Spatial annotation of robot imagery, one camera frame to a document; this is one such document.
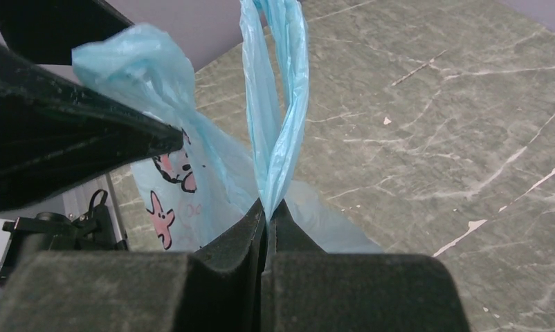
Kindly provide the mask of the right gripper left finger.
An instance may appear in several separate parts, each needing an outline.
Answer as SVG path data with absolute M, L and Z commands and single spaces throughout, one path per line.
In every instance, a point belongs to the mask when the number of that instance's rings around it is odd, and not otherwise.
M 193 253 L 37 253 L 4 288 L 0 331 L 250 331 L 265 241 L 255 202 Z

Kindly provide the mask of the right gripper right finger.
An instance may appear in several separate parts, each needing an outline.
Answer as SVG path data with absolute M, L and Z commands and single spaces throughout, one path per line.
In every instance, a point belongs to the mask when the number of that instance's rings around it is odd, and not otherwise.
M 281 202 L 267 227 L 262 331 L 468 331 L 453 278 L 437 259 L 329 254 Z

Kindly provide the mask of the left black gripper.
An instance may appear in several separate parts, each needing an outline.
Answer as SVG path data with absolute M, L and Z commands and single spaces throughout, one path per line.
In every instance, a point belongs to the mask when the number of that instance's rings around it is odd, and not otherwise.
M 106 1 L 0 0 L 0 212 L 182 148 L 178 129 L 47 69 L 130 26 Z

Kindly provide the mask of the light blue cartoon plastic bag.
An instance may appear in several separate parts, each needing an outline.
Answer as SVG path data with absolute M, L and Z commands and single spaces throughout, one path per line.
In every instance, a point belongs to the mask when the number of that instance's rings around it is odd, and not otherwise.
M 379 253 L 359 227 L 293 179 L 310 94 L 300 3 L 243 1 L 239 26 L 251 149 L 197 111 L 194 69 L 166 32 L 137 24 L 72 50 L 83 85 L 183 134 L 179 150 L 131 165 L 163 249 L 194 252 L 260 201 L 267 214 L 286 203 L 327 252 Z

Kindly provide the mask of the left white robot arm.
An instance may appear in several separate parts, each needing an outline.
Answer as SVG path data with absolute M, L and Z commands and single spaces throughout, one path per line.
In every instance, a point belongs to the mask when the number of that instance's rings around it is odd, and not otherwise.
M 104 189 L 74 217 L 2 213 L 182 148 L 178 129 L 48 69 L 71 64 L 76 46 L 130 26 L 106 1 L 0 1 L 0 285 L 39 251 L 127 249 Z

